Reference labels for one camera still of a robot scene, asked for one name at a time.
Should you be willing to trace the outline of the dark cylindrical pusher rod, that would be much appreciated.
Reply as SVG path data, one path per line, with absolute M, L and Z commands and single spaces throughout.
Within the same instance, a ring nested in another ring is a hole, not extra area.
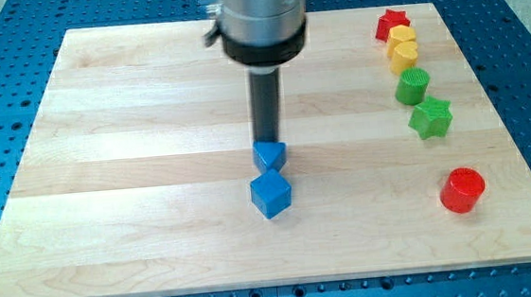
M 256 142 L 279 140 L 279 68 L 250 68 L 249 93 L 252 135 Z

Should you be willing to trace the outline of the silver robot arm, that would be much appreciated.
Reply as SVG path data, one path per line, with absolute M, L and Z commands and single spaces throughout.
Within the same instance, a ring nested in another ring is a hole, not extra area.
M 204 45 L 222 41 L 230 60 L 247 68 L 252 137 L 279 140 L 280 66 L 301 53 L 306 0 L 219 0 Z

